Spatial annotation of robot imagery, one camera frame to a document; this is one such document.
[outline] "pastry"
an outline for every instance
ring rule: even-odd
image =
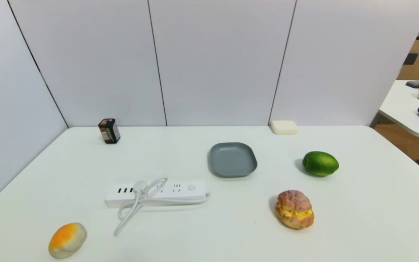
[[[70,223],[60,227],[48,245],[49,254],[54,258],[70,257],[80,249],[87,238],[87,230],[80,223]]]
[[[297,190],[282,192],[278,196],[276,214],[291,229],[304,229],[313,225],[315,214],[308,197]]]

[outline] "white table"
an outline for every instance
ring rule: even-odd
[[[379,113],[419,137],[418,89],[406,86],[406,83],[407,80],[394,82]]]
[[[0,262],[58,261],[48,242],[70,222],[88,237],[69,262],[419,262],[419,166],[371,128],[302,126],[294,136],[268,127],[119,129],[118,144],[105,144],[97,127],[67,130],[0,193]],[[258,168],[214,176],[209,149],[234,141],[253,149]],[[314,150],[336,156],[339,170],[304,174],[301,159]],[[113,237],[109,186],[162,176],[204,179],[212,198],[144,207]],[[288,189],[311,199],[312,227],[291,230],[274,215],[276,195]]]

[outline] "white sponge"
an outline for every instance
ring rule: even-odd
[[[297,132],[296,123],[289,120],[272,121],[271,128],[276,135],[294,135]]]

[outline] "soap bar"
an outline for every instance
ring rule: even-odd
[[[294,135],[297,132],[295,122],[289,120],[272,121],[271,128],[276,135]]]
[[[60,227],[48,245],[49,254],[54,258],[70,257],[80,249],[87,238],[87,230],[80,223],[70,223]]]

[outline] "power strip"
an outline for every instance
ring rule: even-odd
[[[123,203],[135,198],[132,192],[135,182],[115,184],[106,193],[105,203],[108,207],[120,207]],[[158,191],[152,199],[182,199],[201,200],[205,199],[206,188],[202,180],[168,180],[163,188]],[[150,201],[147,205],[169,205],[168,202]]]

